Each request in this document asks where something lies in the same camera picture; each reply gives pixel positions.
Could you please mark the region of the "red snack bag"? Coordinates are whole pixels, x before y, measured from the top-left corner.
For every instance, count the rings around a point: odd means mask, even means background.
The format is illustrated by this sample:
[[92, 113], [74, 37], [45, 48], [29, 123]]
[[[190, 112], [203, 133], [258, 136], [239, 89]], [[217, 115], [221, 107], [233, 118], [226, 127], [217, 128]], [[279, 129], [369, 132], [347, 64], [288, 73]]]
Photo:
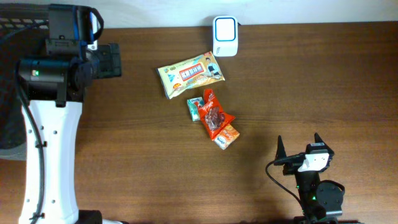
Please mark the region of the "red snack bag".
[[236, 117], [224, 111], [212, 89], [205, 89], [203, 101], [204, 105], [198, 107], [198, 113], [210, 138], [214, 140]]

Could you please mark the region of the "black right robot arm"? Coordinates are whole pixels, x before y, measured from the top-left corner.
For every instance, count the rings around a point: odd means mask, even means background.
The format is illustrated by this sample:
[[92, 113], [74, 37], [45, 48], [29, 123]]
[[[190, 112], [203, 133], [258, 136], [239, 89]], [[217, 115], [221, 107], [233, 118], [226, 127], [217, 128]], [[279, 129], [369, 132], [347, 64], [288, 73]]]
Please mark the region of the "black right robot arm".
[[335, 153], [317, 133], [314, 140], [307, 144], [305, 152], [288, 156], [279, 136], [272, 164], [282, 166], [284, 175], [295, 177], [303, 215], [294, 217], [294, 223], [337, 223], [343, 213], [345, 187], [332, 180], [320, 179], [320, 173], [329, 168]]

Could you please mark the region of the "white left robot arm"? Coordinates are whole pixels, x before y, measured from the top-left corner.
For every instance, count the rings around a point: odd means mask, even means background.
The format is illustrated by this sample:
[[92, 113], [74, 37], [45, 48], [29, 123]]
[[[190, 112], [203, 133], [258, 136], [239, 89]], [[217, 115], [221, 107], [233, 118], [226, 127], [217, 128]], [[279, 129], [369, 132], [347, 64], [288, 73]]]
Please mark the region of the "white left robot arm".
[[92, 7], [51, 4], [45, 55], [16, 64], [16, 91], [26, 130], [26, 182], [19, 223], [104, 223], [75, 195], [75, 141], [86, 89], [121, 76], [117, 44], [91, 50], [104, 21]]

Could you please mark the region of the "teal tissue pack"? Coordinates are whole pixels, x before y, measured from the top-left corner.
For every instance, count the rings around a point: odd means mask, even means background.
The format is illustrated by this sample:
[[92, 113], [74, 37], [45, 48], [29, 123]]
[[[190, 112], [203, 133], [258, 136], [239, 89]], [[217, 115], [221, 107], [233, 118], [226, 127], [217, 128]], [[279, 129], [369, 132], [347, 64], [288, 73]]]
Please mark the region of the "teal tissue pack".
[[188, 109], [193, 122], [200, 120], [198, 109], [204, 105], [202, 97], [192, 98], [187, 100]]

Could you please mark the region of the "beige wet wipes pack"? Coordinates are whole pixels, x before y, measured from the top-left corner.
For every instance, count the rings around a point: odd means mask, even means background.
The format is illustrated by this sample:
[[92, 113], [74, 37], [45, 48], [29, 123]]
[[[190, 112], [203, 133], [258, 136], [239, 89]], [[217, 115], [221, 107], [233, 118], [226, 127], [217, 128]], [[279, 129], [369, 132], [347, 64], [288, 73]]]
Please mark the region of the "beige wet wipes pack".
[[175, 98], [185, 90], [225, 81], [212, 51], [156, 69], [167, 99]]

